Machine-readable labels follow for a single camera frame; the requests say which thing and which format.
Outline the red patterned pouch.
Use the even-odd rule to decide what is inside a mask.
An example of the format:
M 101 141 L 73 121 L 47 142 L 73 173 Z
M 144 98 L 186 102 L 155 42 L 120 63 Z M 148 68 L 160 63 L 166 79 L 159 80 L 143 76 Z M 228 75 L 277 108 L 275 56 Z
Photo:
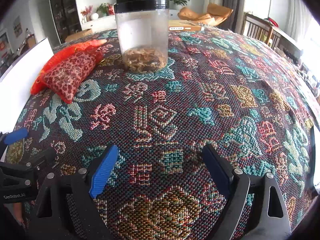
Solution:
M 40 76 L 40 80 L 63 102 L 70 104 L 82 81 L 103 59 L 100 51 L 79 51 Z

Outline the white cardboard storage box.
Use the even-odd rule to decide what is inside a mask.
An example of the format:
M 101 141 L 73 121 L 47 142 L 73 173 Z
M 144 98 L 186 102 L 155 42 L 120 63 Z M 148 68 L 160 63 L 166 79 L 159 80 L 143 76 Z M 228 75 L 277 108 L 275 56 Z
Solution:
M 17 59 L 1 77 L 1 132 L 12 132 L 30 98 L 30 89 L 44 64 L 53 56 L 45 38 Z

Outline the colourful woven table cloth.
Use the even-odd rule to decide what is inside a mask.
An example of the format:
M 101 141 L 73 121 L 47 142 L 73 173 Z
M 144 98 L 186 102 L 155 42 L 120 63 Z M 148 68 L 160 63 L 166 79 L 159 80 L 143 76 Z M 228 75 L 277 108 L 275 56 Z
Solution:
M 52 147 L 51 171 L 74 174 L 108 144 L 119 157 L 97 210 L 114 239 L 204 239 L 226 202 L 201 158 L 206 144 L 247 174 L 274 175 L 295 228 L 312 203 L 313 94 L 292 64 L 253 38 L 217 28 L 169 34 L 168 64 L 134 74 L 116 30 L 73 102 L 45 90 L 23 107 L 8 163 Z

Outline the dark glass cabinet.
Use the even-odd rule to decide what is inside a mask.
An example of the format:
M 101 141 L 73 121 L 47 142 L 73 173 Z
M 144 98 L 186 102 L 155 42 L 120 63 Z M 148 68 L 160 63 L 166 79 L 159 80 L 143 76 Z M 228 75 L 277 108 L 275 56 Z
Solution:
M 82 31 L 76 0 L 49 0 L 57 35 L 61 43 L 72 34 Z

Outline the red flower arrangement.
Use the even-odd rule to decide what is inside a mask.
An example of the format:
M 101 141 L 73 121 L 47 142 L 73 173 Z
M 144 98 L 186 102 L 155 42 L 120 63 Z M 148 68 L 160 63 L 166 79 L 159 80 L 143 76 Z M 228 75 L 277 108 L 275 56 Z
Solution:
M 82 24 L 84 24 L 84 23 L 86 23 L 86 22 L 91 20 L 92 8 L 93 8 L 93 6 L 89 5 L 88 7 L 85 7 L 84 10 L 82 10 L 80 12 L 80 14 L 82 15 L 82 20 L 81 20 Z

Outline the clear jar black lid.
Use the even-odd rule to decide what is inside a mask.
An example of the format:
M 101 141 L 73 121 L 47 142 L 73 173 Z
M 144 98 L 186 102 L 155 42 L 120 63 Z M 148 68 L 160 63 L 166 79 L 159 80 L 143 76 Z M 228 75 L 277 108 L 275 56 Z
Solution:
M 138 0 L 114 6 L 123 63 L 133 73 L 151 73 L 168 63 L 169 1 Z

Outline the yellow flat box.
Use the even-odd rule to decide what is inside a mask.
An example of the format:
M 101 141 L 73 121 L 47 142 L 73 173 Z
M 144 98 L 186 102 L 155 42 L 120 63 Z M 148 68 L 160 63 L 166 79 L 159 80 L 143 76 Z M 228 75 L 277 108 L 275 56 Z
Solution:
M 204 31 L 204 27 L 186 20 L 169 20 L 170 31 Z

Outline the wooden dining chair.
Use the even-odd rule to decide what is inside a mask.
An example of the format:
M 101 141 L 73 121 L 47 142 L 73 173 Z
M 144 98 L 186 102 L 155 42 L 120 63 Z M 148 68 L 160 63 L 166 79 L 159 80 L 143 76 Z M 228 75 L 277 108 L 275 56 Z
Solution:
M 276 26 L 269 20 L 263 20 L 247 12 L 244 13 L 242 35 L 259 40 L 274 49 L 278 46 L 281 38 L 276 29 Z

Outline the green potted plant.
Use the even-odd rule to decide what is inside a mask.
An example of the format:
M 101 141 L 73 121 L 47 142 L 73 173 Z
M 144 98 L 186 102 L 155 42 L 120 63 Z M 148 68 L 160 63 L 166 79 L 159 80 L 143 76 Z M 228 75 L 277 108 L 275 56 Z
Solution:
M 181 10 L 188 5 L 190 0 L 170 0 L 170 9 Z

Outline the orange lounge chair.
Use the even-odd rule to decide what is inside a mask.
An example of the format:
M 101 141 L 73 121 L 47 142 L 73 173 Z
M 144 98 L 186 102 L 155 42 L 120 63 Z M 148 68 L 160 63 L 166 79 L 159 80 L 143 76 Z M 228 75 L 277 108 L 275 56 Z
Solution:
M 215 3 L 209 3 L 207 11 L 198 14 L 188 7 L 183 7 L 179 13 L 178 17 L 180 20 L 187 20 L 194 23 L 202 23 L 210 26 L 218 26 L 221 23 L 225 22 L 227 18 L 232 14 L 233 9 L 217 5 Z

